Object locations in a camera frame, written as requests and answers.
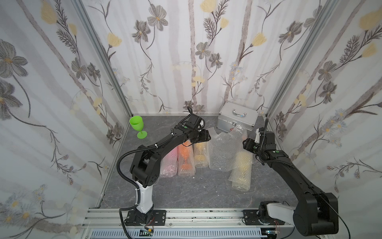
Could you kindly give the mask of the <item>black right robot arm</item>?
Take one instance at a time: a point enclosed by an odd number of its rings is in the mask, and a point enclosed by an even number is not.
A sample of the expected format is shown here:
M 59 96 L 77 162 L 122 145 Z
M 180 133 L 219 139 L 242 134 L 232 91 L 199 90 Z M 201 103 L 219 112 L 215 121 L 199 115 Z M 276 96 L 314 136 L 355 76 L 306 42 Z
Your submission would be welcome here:
M 339 231 L 338 200 L 310 182 L 292 163 L 289 156 L 275 144 L 275 135 L 262 127 L 256 138 L 243 141 L 243 148 L 255 154 L 287 183 L 297 198 L 297 206 L 276 201 L 261 202 L 258 217 L 263 224 L 281 220 L 293 225 L 303 236 L 337 234 Z

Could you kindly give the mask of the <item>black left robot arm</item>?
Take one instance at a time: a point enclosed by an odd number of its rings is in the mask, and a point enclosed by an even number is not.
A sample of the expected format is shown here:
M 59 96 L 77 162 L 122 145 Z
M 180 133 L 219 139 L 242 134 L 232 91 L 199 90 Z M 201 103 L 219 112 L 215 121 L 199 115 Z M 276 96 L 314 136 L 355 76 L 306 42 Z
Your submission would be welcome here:
M 177 123 L 170 133 L 157 143 L 138 147 L 138 152 L 135 153 L 130 167 L 132 180 L 138 186 L 138 212 L 147 214 L 153 209 L 153 185 L 159 178 L 162 159 L 185 142 L 195 144 L 211 140 L 208 130 L 204 127 L 203 118 L 189 114 L 185 120 Z

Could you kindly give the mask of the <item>green plastic wine glass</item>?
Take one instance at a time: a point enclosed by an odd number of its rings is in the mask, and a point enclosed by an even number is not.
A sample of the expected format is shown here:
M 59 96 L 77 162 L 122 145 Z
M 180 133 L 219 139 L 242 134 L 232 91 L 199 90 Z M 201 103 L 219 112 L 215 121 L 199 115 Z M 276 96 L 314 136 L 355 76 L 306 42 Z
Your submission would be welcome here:
M 138 132 L 137 137 L 139 139 L 144 139 L 147 137 L 147 132 L 143 130 L 144 122 L 143 122 L 143 118 L 141 116 L 131 117 L 129 120 L 129 123 L 130 123 L 131 127 Z

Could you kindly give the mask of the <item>clear bubble wrap sheet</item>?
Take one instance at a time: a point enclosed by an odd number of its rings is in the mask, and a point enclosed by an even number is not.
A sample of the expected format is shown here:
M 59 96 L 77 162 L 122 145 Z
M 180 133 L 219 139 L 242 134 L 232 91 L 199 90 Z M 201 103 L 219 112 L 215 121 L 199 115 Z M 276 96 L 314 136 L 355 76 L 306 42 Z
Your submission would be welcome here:
M 252 157 L 243 149 L 243 141 L 247 138 L 247 129 L 238 124 L 229 133 L 217 134 L 215 128 L 209 129 L 211 140 L 210 169 L 228 172 L 248 165 Z

